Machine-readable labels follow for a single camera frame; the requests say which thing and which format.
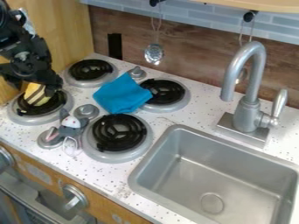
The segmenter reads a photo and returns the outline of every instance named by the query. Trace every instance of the stove burner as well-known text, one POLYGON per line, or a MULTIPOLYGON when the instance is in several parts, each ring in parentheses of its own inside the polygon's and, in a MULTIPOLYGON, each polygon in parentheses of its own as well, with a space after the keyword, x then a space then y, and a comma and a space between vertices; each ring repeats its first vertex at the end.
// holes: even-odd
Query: stove burner
POLYGON ((125 151, 140 144, 147 130, 132 115, 105 115, 94 124, 93 135, 99 151, 125 151))
POLYGON ((100 59, 84 59, 73 64, 69 73, 77 81, 90 81, 113 72, 112 66, 100 59))
POLYGON ((140 86, 153 94, 153 98, 146 102, 148 104, 167 105, 184 98, 184 88, 171 80, 149 79, 141 83, 140 86))
POLYGON ((32 106, 25 99, 24 94, 17 98, 17 113, 20 116, 41 116, 58 109, 60 106, 66 104, 66 94, 62 91, 57 91, 55 95, 44 105, 32 106))

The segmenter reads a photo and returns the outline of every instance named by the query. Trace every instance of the brick backsplash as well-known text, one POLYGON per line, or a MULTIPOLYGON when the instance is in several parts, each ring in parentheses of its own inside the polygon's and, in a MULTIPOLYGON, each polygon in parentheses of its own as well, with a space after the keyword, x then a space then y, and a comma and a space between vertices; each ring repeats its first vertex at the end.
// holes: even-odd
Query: brick backsplash
MULTIPOLYGON (((151 7, 150 0, 80 0, 80 2, 147 17, 157 18, 159 15, 158 7, 151 7)), ((240 32, 245 12, 247 10, 195 3, 190 0, 162 2, 163 19, 227 32, 240 32)), ((246 24, 244 33, 250 32, 250 26, 246 24)), ((255 19, 254 36, 299 45, 299 14, 261 11, 255 19)))

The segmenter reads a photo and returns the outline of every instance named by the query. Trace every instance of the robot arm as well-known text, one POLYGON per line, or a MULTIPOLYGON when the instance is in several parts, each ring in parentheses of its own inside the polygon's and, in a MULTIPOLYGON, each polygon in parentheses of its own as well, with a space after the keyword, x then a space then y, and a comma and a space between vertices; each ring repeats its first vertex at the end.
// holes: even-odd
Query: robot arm
POLYGON ((30 34, 20 10, 11 10, 0 0, 0 55, 10 63, 0 65, 0 75, 15 88, 22 81, 45 85, 45 95, 62 88, 63 80, 52 70, 52 57, 45 40, 30 34))

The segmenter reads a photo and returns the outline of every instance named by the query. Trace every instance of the blue cloth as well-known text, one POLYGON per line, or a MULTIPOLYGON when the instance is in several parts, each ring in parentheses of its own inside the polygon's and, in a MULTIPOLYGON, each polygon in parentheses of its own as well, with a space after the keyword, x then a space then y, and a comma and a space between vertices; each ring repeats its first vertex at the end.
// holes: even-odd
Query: blue cloth
POLYGON ((153 96, 125 73, 104 84, 93 97, 109 113, 121 114, 135 111, 153 96))

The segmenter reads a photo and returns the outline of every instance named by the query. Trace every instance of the sink basin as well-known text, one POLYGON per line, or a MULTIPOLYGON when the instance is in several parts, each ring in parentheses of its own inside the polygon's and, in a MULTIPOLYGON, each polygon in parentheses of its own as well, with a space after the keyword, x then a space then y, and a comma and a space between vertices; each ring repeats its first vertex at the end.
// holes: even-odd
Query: sink basin
POLYGON ((129 176, 131 189, 200 224, 299 223, 298 166, 174 125, 129 176))

